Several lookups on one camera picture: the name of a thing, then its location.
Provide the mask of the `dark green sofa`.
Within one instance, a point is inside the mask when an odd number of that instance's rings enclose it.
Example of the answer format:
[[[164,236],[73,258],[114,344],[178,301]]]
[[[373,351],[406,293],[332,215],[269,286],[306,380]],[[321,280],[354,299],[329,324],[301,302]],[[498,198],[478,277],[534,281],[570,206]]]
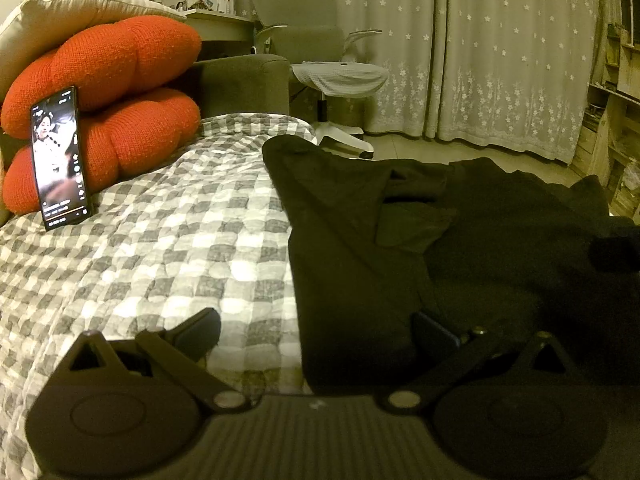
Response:
[[[274,54],[248,54],[194,63],[168,86],[198,104],[201,116],[290,112],[291,65]]]

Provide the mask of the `grey white office chair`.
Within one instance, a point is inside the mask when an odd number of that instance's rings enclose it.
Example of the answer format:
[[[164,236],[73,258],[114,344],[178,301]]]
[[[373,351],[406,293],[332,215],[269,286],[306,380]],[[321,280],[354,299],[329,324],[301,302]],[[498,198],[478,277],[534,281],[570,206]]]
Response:
[[[376,28],[346,34],[337,24],[336,0],[252,0],[258,31],[254,49],[260,54],[286,58],[291,78],[300,88],[318,93],[314,143],[330,139],[371,159],[373,146],[363,140],[363,130],[340,125],[328,118],[328,99],[367,99],[375,96],[388,79],[388,70],[351,60],[356,42],[381,35]]]

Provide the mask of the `orange flower cushion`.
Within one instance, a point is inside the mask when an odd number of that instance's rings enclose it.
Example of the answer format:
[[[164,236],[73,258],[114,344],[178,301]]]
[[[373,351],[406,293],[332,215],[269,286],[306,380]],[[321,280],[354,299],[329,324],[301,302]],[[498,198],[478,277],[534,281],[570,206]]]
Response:
[[[153,169],[194,138],[200,108],[168,84],[201,47],[193,27],[159,15],[89,27],[22,70],[2,102],[1,127],[27,141],[32,106],[75,87],[88,188],[100,192]]]

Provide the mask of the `wooden shelf unit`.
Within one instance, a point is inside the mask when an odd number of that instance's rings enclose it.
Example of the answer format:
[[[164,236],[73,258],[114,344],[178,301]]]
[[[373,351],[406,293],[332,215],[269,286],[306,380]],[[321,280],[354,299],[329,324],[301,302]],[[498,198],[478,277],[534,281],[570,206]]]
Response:
[[[570,169],[595,176],[612,216],[639,221],[639,27],[604,26],[601,75],[587,106]]]

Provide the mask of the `black garment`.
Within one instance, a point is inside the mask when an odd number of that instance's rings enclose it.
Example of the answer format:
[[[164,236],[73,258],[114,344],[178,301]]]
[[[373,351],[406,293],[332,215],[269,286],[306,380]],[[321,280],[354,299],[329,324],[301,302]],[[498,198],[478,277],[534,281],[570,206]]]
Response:
[[[292,226],[314,393],[397,388],[421,309],[511,340],[544,330],[587,382],[638,384],[639,229],[610,214],[597,178],[549,184],[487,158],[366,162],[297,136],[262,158]]]

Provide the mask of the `grey star curtain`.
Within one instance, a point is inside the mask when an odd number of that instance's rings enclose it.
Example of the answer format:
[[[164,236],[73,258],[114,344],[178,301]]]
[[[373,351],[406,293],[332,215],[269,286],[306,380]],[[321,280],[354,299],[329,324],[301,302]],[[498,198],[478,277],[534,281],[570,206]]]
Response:
[[[364,128],[570,162],[600,68],[605,0],[336,0],[351,60],[388,70]],[[252,0],[239,12],[258,23]]]

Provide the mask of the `black smartphone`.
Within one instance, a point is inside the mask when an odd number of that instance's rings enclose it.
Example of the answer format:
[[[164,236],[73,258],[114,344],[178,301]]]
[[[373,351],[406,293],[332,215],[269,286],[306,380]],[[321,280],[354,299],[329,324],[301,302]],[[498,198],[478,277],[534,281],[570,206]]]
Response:
[[[43,226],[52,231],[93,214],[80,134],[77,89],[64,88],[30,109],[32,166]]]

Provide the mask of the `cream white pillow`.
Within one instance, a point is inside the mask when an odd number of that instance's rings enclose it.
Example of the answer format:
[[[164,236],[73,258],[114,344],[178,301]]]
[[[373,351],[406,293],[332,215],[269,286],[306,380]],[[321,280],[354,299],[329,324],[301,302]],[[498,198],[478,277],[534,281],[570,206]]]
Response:
[[[183,22],[177,10],[150,0],[23,0],[1,24],[1,94],[36,58],[82,30],[142,15]]]

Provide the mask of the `grey white checkered quilt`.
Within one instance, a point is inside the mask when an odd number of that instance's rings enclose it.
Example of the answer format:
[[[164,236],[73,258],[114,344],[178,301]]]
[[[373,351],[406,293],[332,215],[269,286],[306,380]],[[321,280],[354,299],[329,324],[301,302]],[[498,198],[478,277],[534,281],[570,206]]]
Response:
[[[278,114],[207,118],[158,168],[94,196],[94,215],[1,229],[1,474],[35,479],[26,416],[85,330],[130,339],[218,311],[215,376],[252,396],[307,391],[288,264],[288,218],[262,161],[273,136],[312,136]]]

